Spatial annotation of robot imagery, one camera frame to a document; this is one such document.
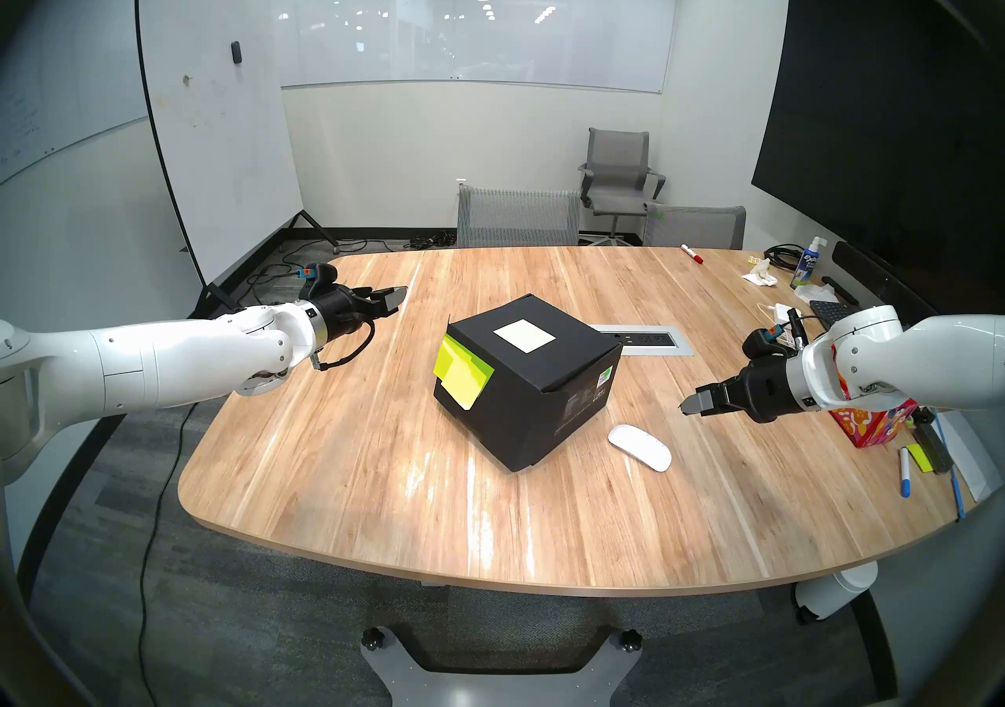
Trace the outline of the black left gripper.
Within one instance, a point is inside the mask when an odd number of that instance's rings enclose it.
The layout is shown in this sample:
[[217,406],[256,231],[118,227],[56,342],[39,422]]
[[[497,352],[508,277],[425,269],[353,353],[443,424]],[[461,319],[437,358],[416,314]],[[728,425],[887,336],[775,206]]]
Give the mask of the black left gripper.
[[325,323],[325,340],[352,334],[365,323],[390,317],[398,312],[407,296],[407,286],[376,290],[366,286],[352,289],[345,285],[319,286],[318,313]]

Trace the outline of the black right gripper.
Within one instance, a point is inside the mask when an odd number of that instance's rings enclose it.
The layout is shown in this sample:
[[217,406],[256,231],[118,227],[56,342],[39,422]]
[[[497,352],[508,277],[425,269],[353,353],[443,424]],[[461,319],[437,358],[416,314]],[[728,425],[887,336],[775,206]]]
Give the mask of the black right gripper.
[[[769,424],[793,413],[793,393],[787,375],[788,360],[751,360],[740,372],[723,382],[698,387],[681,403],[692,415],[710,417],[743,411],[757,424]],[[730,390],[741,382],[741,405],[731,400]]]

